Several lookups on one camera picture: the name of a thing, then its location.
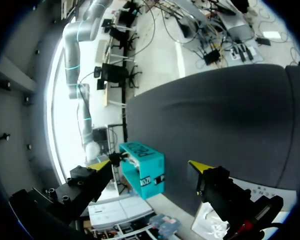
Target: white paper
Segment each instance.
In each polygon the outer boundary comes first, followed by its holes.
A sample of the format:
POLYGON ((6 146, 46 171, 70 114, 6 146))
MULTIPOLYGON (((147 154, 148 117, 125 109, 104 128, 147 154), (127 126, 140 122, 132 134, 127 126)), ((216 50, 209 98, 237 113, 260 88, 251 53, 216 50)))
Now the white paper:
POLYGON ((267 39, 281 39, 281 35, 278 31, 264 31, 262 34, 267 39))

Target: white device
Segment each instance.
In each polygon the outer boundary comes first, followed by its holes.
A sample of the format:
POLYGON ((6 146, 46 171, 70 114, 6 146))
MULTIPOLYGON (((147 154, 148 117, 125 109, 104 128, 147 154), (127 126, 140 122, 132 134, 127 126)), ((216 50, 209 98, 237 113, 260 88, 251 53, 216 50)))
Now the white device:
POLYGON ((253 38, 254 33, 247 21, 244 19, 243 14, 229 1, 224 0, 220 1, 220 3, 236 13, 236 15, 227 15, 221 12, 217 12, 231 38, 233 40, 240 40, 242 42, 253 38))

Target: robotic arm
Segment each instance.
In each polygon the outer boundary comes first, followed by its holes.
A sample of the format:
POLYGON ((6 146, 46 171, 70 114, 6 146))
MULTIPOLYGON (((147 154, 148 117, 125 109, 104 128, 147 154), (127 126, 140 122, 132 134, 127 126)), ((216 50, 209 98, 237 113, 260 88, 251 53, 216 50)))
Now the robotic arm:
POLYGON ((112 165, 119 166, 121 153, 112 153, 109 160, 97 165, 97 170, 77 166, 70 171, 71 178, 58 188, 50 188, 43 195, 35 188, 27 192, 20 190, 9 202, 20 224, 37 240, 95 239, 71 228, 69 224, 80 217, 91 201, 96 202, 113 178, 112 165))
MULTIPOLYGON (((124 161, 124 153, 114 152, 109 160, 98 163, 97 170, 77 166, 70 171, 67 183, 50 188, 48 196, 34 188, 29 192, 23 189, 13 194, 9 202, 20 224, 36 240, 90 239, 69 224, 80 217, 91 201, 98 200, 113 178, 112 165, 119 166, 120 161, 124 161)), ((196 189, 202 202, 209 202, 222 221, 230 225, 224 240, 261 240, 263 229, 280 227, 280 223, 272 223, 283 207, 280 196, 262 196, 253 202, 251 191, 234 184, 223 167, 202 170, 198 165, 190 165, 199 173, 196 189)))
POLYGON ((199 173, 196 191, 202 202, 210 203, 221 220, 230 225, 224 240, 261 240, 265 236, 263 229, 281 226, 272 221, 284 205, 282 197, 263 195, 253 202, 251 191, 234 184, 230 172, 223 167, 200 170, 198 163, 189 164, 199 173))

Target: screw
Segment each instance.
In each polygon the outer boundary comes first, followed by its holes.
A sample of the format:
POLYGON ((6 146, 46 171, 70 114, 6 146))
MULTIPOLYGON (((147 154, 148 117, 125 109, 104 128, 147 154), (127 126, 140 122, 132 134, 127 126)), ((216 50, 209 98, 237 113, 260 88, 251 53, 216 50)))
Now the screw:
POLYGON ((4 133, 4 134, 3 134, 3 137, 5 138, 6 141, 9 141, 10 134, 4 133))
POLYGON ((62 201, 63 201, 64 204, 69 204, 69 203, 71 203, 70 197, 68 197, 67 195, 64 195, 64 196, 62 197, 62 201))

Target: power strip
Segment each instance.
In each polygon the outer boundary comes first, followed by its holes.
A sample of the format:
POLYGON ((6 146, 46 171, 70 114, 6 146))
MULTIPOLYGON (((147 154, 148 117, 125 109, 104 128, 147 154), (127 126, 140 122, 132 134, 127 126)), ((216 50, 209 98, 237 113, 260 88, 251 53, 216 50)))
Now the power strip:
MULTIPOLYGON (((253 46, 248 46, 247 48, 250 50, 252 56, 257 55, 257 52, 256 52, 256 50, 253 46)), ((249 60, 249 56, 248 56, 247 52, 243 52, 243 55, 244 55, 246 60, 249 60)), ((233 48, 230 49, 230 56, 231 56, 231 59, 234 60, 234 61, 236 61, 236 60, 241 61, 241 57, 240 57, 239 53, 236 54, 233 48)))

